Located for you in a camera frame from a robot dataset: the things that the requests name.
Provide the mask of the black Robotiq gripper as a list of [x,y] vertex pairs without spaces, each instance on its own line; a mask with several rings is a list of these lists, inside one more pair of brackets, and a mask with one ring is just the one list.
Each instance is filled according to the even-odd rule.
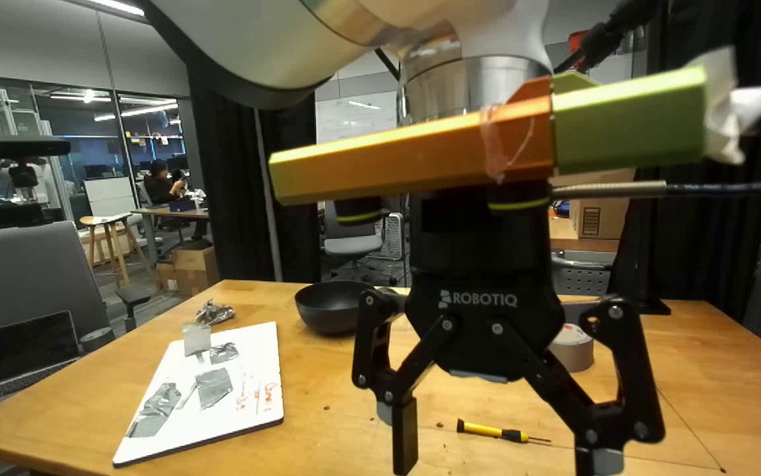
[[[667,422],[635,303],[605,298],[580,329],[610,350],[616,397],[596,401],[547,350],[565,322],[552,289],[551,184],[453,187],[415,200],[412,292],[367,289],[361,301],[353,383],[375,393],[391,425],[391,467],[417,462],[421,375],[448,374],[519,381],[573,433],[576,476],[619,476],[630,441],[658,445]],[[400,368],[390,362],[391,322],[404,311],[421,340]]]

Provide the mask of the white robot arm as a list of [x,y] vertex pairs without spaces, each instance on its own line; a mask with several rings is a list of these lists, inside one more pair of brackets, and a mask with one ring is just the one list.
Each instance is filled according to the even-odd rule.
[[461,110],[384,137],[271,158],[284,203],[415,199],[412,289],[367,292],[353,381],[375,393],[395,467],[417,462],[415,387],[425,370],[526,381],[573,430],[576,473],[633,441],[667,436],[641,311],[608,298],[581,329],[616,362],[616,397],[593,400],[551,351],[565,326],[552,289],[547,203],[559,170],[547,0],[143,0],[166,44],[217,93],[290,109],[357,55],[448,35],[487,80]]

